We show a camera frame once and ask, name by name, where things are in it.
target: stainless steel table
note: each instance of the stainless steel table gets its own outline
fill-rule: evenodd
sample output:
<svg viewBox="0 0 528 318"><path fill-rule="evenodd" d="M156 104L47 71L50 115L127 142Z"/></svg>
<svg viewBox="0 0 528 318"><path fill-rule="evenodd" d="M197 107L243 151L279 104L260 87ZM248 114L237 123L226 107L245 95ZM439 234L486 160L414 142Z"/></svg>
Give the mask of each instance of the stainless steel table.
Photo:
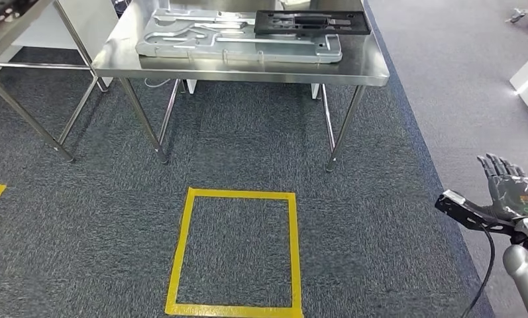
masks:
<svg viewBox="0 0 528 318"><path fill-rule="evenodd" d="M363 10L363 4L357 0L308 0L308 2L296 2L296 9L324 11ZM344 55L343 59L337 64L287 64L147 58L144 56L140 57L135 51L135 45L142 36L144 27L157 8L254 12L259 9L277 10L278 6L282 6L282 4L275 0L134 0L114 28L102 51L94 59L92 66L99 76L114 77L121 80L139 121L144 126L150 142L163 163L168 162L168 156L162 150L161 143L166 132L170 113L172 112L177 87L183 83L182 80L178 79L320 84L331 149L327 171L332 171L365 87L384 86L389 78L385 60L373 34L368 36L341 36ZM175 81L162 129L158 136L154 134L149 120L145 117L129 78L178 78ZM334 138L330 123L324 85L326 83L357 85L337 138Z"/></svg>
<svg viewBox="0 0 528 318"><path fill-rule="evenodd" d="M51 145L55 150L57 150L67 161L71 162L74 157L65 150L63 143L65 142L68 134L70 133L76 119L80 115L84 104L88 100L93 88L95 85L98 85L102 92L107 91L107 86L104 81L99 78L94 70L91 68L92 59L88 55L84 44L80 40L74 26L69 21L65 11L63 10L61 4L57 0L37 0L37 2L30 8L26 14L21 16L18 19L13 20L9 23L0 23L0 53L2 53L6 48L8 48L14 40L16 40L29 26L35 21L43 10L47 8L48 5L53 3L55 10L59 14L59 17L65 24L69 34L71 35L73 41L75 42L78 52L82 57L85 65L72 65L72 64L46 64L46 63L0 63L0 67L12 67L12 68L45 68L45 69L55 69L55 70L88 70L92 74L92 82L90 83L88 89L84 93L80 102L78 103L75 111L73 112L71 118L65 126L65 129L59 136L55 139L43 126L14 98L10 95L4 86L0 83L0 96L25 120L30 124L30 126L35 129L43 139Z"/></svg>

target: silver metal tray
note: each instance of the silver metal tray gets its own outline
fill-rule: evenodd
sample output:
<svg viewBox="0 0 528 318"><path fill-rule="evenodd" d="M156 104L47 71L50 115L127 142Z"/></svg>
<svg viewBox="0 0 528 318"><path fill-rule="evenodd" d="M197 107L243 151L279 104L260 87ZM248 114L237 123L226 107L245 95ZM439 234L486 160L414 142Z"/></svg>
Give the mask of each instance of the silver metal tray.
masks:
<svg viewBox="0 0 528 318"><path fill-rule="evenodd" d="M256 13L157 9L135 49L160 58L289 63L335 63L342 59L337 34L256 35Z"/></svg>

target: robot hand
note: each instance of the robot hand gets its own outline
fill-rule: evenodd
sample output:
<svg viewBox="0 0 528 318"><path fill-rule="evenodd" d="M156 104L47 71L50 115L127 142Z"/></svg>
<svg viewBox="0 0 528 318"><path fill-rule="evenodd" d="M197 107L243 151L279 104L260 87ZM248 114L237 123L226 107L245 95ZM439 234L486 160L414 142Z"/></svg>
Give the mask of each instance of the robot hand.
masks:
<svg viewBox="0 0 528 318"><path fill-rule="evenodd" d="M492 197L488 212L504 221L528 217L528 177L518 165L494 154L478 156Z"/></svg>

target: table top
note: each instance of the table top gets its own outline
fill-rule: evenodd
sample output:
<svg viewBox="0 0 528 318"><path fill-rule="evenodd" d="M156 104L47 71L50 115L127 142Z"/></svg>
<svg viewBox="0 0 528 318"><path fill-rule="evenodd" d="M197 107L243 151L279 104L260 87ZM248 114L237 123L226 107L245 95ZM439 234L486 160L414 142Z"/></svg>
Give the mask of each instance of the table top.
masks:
<svg viewBox="0 0 528 318"><path fill-rule="evenodd" d="M340 36L343 58L335 64L188 60L139 56L135 45L157 8L255 12L293 10L362 11L357 0L134 0L93 62L99 76L183 78L217 81L386 85L389 71L373 33Z"/></svg>
<svg viewBox="0 0 528 318"><path fill-rule="evenodd" d="M54 0L38 0L23 16L0 23L0 52L4 51L35 21Z"/></svg>

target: white cable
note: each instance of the white cable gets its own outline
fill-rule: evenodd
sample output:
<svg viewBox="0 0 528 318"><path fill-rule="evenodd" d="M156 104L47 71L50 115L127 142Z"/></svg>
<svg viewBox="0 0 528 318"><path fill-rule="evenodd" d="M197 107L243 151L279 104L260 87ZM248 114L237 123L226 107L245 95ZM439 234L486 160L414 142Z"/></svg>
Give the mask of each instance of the white cable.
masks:
<svg viewBox="0 0 528 318"><path fill-rule="evenodd" d="M164 84L168 83L169 81L171 81L172 79L167 79L166 81L163 81L162 83L160 84L156 84L156 85L150 85L149 83L147 83L147 79L145 78L144 79L144 84L147 86L147 87L150 87L150 88L159 88L160 86L163 86Z"/></svg>

